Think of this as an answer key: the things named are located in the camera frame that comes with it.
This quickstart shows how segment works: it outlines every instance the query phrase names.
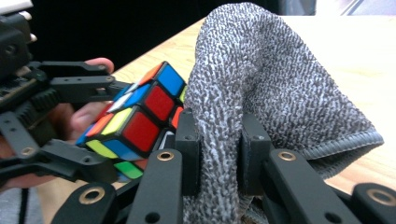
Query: human hand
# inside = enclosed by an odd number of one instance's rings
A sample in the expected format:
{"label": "human hand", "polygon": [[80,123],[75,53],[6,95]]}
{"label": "human hand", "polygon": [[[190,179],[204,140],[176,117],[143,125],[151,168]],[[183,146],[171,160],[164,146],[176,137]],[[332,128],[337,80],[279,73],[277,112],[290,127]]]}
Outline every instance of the human hand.
{"label": "human hand", "polygon": [[[114,70],[113,62],[106,58],[92,59],[85,63],[90,65],[102,64],[106,66],[109,73]],[[49,120],[63,140],[74,143],[105,106],[106,102],[88,103],[75,112],[70,104],[59,104],[49,113]],[[5,138],[0,136],[0,159],[13,155],[14,151]],[[48,182],[53,178],[55,177],[52,175],[37,176],[35,174],[18,176],[9,179],[4,186],[0,186],[0,192],[12,188],[30,188]]]}

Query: gray fabric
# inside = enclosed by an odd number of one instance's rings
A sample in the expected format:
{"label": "gray fabric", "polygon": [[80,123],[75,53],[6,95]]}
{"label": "gray fabric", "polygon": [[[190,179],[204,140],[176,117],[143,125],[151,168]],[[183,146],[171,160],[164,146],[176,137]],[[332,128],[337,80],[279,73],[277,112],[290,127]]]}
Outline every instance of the gray fabric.
{"label": "gray fabric", "polygon": [[[36,188],[29,190],[28,208],[25,223],[43,223],[40,201]],[[17,224],[20,215],[21,190],[9,189],[0,194],[0,223]]]}
{"label": "gray fabric", "polygon": [[275,147],[302,153],[322,177],[383,143],[301,38],[263,8],[215,9],[195,57],[185,106],[203,138],[203,167],[201,192],[184,198],[186,223],[240,223],[251,211],[251,198],[239,197],[236,183],[244,112],[255,114]]}

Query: wooden table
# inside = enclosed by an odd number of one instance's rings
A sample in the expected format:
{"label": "wooden table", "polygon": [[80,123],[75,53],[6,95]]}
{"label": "wooden table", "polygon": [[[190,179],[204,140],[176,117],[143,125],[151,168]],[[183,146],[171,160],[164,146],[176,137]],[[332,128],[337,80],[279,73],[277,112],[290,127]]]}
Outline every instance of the wooden table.
{"label": "wooden table", "polygon": [[[396,190],[396,17],[284,17],[284,20],[386,142],[327,182],[345,192],[361,182],[375,182]],[[115,76],[132,82],[154,65],[168,61],[188,80],[202,22],[127,64]],[[45,223],[50,223],[70,192],[81,184],[57,179],[38,187]]]}

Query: towel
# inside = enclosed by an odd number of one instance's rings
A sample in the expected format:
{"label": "towel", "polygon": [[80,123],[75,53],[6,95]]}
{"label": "towel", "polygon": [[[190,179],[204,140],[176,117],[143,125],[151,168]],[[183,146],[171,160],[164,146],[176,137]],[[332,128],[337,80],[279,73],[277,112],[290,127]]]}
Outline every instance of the towel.
{"label": "towel", "polygon": [[195,59],[185,106],[202,136],[201,190],[183,200],[185,223],[266,222],[252,198],[237,189],[244,113],[256,116],[276,148],[301,153],[322,178],[383,144],[304,41],[261,7],[242,3],[213,10],[199,33]]}

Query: folded cloth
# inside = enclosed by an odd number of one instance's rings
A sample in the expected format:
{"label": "folded cloth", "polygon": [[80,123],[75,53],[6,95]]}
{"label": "folded cloth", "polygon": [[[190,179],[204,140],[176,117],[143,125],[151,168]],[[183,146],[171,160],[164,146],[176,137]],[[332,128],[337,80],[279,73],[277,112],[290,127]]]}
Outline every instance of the folded cloth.
{"label": "folded cloth", "polygon": [[236,182],[243,113],[257,117],[276,148],[298,151],[323,178],[383,144],[303,40],[261,7],[212,11],[195,58],[185,106],[202,136],[203,160],[201,191],[184,198],[185,223],[239,223],[251,210]]}

